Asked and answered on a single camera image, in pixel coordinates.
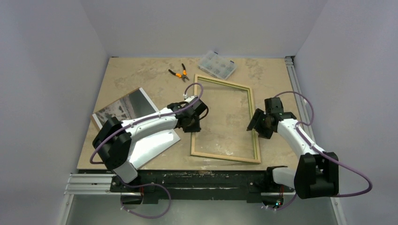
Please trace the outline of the green wooden picture frame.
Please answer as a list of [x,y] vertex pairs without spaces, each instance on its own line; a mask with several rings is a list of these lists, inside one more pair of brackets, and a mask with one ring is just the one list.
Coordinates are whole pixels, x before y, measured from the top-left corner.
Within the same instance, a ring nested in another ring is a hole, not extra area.
[[252,88],[235,82],[195,75],[207,108],[201,115],[200,132],[191,135],[191,156],[261,163],[257,128],[264,119],[256,110]]

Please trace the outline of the glossy photo print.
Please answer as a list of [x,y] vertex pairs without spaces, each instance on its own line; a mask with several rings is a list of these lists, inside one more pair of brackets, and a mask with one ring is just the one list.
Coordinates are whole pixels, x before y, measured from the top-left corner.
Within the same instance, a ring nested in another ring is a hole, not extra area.
[[[143,88],[138,88],[117,99],[91,115],[91,121],[99,131],[105,122],[116,117],[119,121],[132,120],[158,112],[158,108]],[[148,162],[180,141],[174,130],[164,130],[136,142],[129,161],[142,169]]]

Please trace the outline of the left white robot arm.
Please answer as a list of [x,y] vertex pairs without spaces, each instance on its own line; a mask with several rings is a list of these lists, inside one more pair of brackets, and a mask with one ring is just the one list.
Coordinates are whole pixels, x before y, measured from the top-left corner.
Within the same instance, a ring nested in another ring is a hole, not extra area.
[[129,192],[140,185],[138,170],[174,144],[172,131],[201,130],[200,121],[208,106],[197,96],[171,103],[158,112],[131,120],[107,119],[92,145],[100,164],[114,172]]

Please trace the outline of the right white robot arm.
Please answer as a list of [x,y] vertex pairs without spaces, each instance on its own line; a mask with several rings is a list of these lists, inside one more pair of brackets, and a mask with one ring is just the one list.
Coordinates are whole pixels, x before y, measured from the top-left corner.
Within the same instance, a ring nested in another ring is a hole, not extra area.
[[296,170],[268,167],[268,175],[263,179],[265,188],[274,191],[284,185],[293,188],[301,199],[336,196],[339,192],[337,155],[317,146],[296,116],[284,111],[280,98],[267,98],[264,102],[265,110],[255,110],[247,130],[255,130],[264,139],[278,133],[298,157]]

